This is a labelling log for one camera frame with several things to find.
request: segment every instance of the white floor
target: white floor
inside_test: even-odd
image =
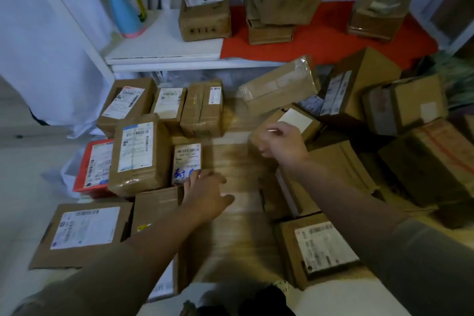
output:
[[[71,271],[34,270],[27,266],[59,203],[74,202],[46,183],[41,173],[59,169],[80,142],[63,135],[0,139],[0,316],[18,302]],[[180,296],[145,305],[139,315],[178,316],[184,301],[198,302],[211,289],[229,310],[249,293],[248,285],[191,284]],[[305,292],[292,291],[297,315],[406,316],[406,310],[375,280],[334,281]]]

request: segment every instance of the red cloth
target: red cloth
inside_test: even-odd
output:
[[[438,46],[411,16],[407,16],[394,40],[389,44],[346,34],[346,25],[353,1],[321,3],[310,25],[297,26],[293,41],[281,44],[250,45],[245,21],[245,8],[231,8],[232,33],[224,39],[220,58],[248,60],[292,61],[312,54],[315,64],[334,64],[342,58],[372,46],[397,63],[402,69],[411,68],[416,61],[437,51]]]

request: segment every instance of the hand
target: hand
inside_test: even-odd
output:
[[[299,129],[285,122],[267,125],[268,129],[277,129],[280,135],[265,131],[260,135],[264,144],[259,147],[266,158],[275,158],[280,165],[290,169],[310,158]]]
[[[184,182],[182,205],[197,213],[201,223],[208,223],[218,217],[234,202],[234,195],[220,195],[219,184],[226,178],[210,170],[194,170]]]

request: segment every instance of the red box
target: red box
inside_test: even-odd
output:
[[[80,162],[73,191],[93,199],[109,198],[115,194],[107,189],[114,139],[91,141]]]

